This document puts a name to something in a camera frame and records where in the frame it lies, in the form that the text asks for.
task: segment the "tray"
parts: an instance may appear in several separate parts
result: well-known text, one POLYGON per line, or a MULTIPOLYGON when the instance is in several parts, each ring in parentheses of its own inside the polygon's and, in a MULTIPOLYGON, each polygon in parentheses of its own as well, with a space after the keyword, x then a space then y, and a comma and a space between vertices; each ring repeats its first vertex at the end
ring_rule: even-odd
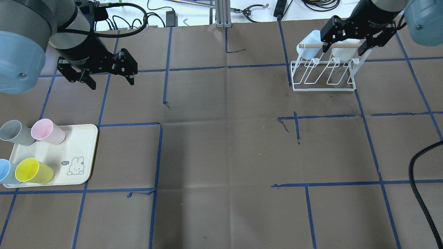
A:
POLYGON ((93 124, 60 126, 66 139, 55 145, 42 141, 24 146, 15 144, 11 162, 19 164, 26 158, 36 158, 54 170, 53 179, 46 184, 3 184, 7 188, 74 185, 86 182, 91 176, 92 163, 97 144, 98 129, 93 124))

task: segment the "blue cup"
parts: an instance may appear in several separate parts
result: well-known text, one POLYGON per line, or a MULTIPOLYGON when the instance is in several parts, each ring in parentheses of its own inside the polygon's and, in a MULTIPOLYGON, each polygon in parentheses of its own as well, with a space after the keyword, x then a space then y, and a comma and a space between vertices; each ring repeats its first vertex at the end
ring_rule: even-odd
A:
POLYGON ((6 159, 0 159, 0 183, 19 184, 21 181, 16 178, 17 164, 6 159))

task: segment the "black cable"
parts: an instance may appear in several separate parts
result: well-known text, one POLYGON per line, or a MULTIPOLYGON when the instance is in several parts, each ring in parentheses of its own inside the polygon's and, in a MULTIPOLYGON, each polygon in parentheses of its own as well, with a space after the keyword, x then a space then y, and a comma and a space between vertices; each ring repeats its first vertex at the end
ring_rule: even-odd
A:
POLYGON ((113 15, 113 16, 112 16, 112 21, 114 21, 115 27, 117 27, 117 23, 115 22, 115 19, 114 19, 115 17, 118 17, 118 18, 122 19, 125 23, 128 24, 128 28, 129 28, 129 29, 131 28, 131 25, 128 23, 128 21, 127 21, 126 19, 124 19, 124 18, 121 17, 121 16, 113 15))
POLYGON ((149 12, 149 13, 148 13, 148 18, 149 18, 150 16, 156 16, 156 17, 158 17, 158 18, 162 21, 162 23, 163 23, 163 27, 166 27, 165 22, 163 21, 163 19, 162 19, 159 15, 157 15, 157 13, 149 12))
POLYGON ((429 211, 427 210, 426 205, 423 202, 423 199, 421 198, 420 193, 418 192, 417 186, 415 184, 414 180, 414 164, 415 161, 424 153, 440 146, 443 144, 443 141, 437 142, 431 146, 428 146, 415 154, 413 158, 411 159, 411 162, 409 163, 409 184, 411 184, 412 191, 414 192, 414 195, 418 201, 418 204, 420 204, 421 210, 423 210, 424 216, 426 217, 427 222, 429 223, 429 226, 431 228, 432 234, 434 235, 435 241, 437 242, 437 246, 439 249, 443 249, 443 243, 440 238, 439 232, 437 231, 437 228, 435 227, 434 221, 432 220, 431 215, 429 214, 429 211))
POLYGON ((400 30, 406 26, 406 21, 404 23, 401 23, 403 21, 404 14, 400 17, 400 20, 398 21, 397 30, 400 30))
POLYGON ((173 7, 169 7, 169 6, 165 6, 165 7, 161 7, 161 8, 156 8, 156 9, 150 9, 149 8, 149 0, 146 3, 146 7, 148 8, 148 10, 159 10, 159 9, 164 9, 164 8, 170 8, 172 11, 174 11, 174 8, 173 7))
POLYGON ((335 9, 340 0, 302 0, 302 2, 310 10, 326 12, 335 9))
POLYGON ((104 5, 105 8, 113 8, 113 7, 119 7, 119 6, 132 6, 135 7, 143 12, 143 25, 141 25, 138 29, 132 32, 123 33, 123 34, 102 34, 102 33, 95 33, 94 30, 91 29, 91 31, 83 31, 83 30, 76 30, 76 29, 64 29, 60 31, 59 33, 74 33, 74 34, 81 34, 81 35, 92 35, 96 37, 104 37, 104 38, 122 38, 122 37, 128 37, 132 35, 136 35, 143 31, 146 27, 146 24, 148 23, 148 14, 146 11, 138 6, 137 4, 130 4, 130 3, 109 3, 107 5, 104 5))
POLYGON ((112 27, 111 27, 111 25, 109 24, 108 20, 106 19, 105 21, 106 21, 106 23, 107 23, 108 26, 109 26, 109 30, 112 30, 112 27))
POLYGON ((114 26, 114 24, 112 23, 112 20, 111 19, 106 19, 106 22, 108 23, 108 25, 109 25, 109 23, 111 23, 111 26, 112 26, 112 28, 110 29, 110 30, 116 30, 116 27, 114 26))
POLYGON ((140 22, 140 25, 143 25, 143 23, 140 21, 140 19, 136 18, 135 20, 132 21, 132 24, 131 24, 132 27, 136 27, 136 26, 134 26, 134 23, 135 23, 136 21, 139 21, 139 22, 140 22))
POLYGON ((291 4, 292 4, 293 1, 294 1, 294 0, 291 0, 291 2, 289 3, 288 7, 287 7, 286 10, 284 11, 283 16, 281 17, 281 19, 283 19, 284 15, 286 15, 286 12, 288 11, 288 9, 289 9, 289 7, 291 6, 291 4))

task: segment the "metal rod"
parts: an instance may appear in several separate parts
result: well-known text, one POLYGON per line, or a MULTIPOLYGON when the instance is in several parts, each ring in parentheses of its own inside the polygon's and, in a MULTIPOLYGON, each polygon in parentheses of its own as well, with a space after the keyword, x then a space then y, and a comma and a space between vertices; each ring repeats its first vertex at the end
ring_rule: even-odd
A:
MULTIPOLYGON (((194 2, 194 1, 189 1, 189 0, 169 0, 169 1, 176 2, 176 3, 182 3, 182 4, 191 4, 191 5, 196 5, 196 6, 200 6, 200 7, 206 7, 206 8, 215 8, 215 5, 205 4, 205 3, 200 3, 200 2, 194 2)), ((241 10, 240 9, 231 8, 231 12, 241 13, 241 10)))

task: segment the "cup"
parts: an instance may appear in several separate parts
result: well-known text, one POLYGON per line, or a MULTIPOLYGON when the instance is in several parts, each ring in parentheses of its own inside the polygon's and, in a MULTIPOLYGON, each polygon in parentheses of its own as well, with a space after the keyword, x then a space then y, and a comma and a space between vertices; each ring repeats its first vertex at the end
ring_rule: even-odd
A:
POLYGON ((54 170, 35 158, 28 158, 19 163, 15 175, 21 182, 44 184, 54 177, 54 170))
POLYGON ((60 144, 66 138, 66 133, 47 118, 37 121, 32 126, 31 135, 37 140, 50 144, 60 144))
MULTIPOLYGON (((341 44, 360 43, 360 40, 347 39, 344 41, 338 41, 337 43, 341 43, 341 44)), ((332 49, 332 56, 339 58, 341 62, 350 61, 352 59, 352 57, 354 56, 355 51, 357 51, 356 48, 333 48, 332 49)))
POLYGON ((26 146, 35 142, 31 129, 18 120, 8 121, 0 128, 0 139, 26 146))
MULTIPOLYGON (((299 43, 299 45, 300 44, 323 44, 320 38, 320 30, 313 30, 299 43)), ((297 53, 299 53, 299 55, 305 60, 312 59, 319 51, 319 48, 300 48, 297 45, 297 53)))
POLYGON ((16 179, 15 171, 17 164, 6 159, 0 159, 0 183, 2 184, 19 184, 21 181, 16 179))

